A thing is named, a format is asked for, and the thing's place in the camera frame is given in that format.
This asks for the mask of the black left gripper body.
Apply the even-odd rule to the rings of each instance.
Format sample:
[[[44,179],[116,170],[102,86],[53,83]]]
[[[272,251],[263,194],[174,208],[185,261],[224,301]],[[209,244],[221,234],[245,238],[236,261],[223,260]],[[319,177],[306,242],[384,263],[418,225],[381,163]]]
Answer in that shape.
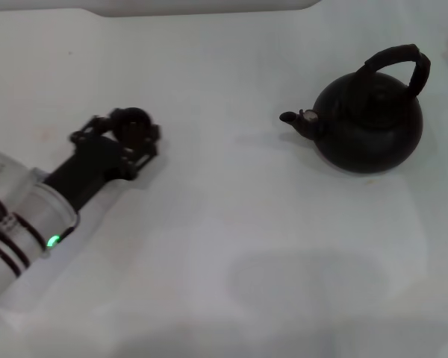
[[[135,166],[126,156],[124,147],[106,136],[92,136],[77,142],[74,154],[55,169],[44,184],[79,211],[108,182],[133,179]]]

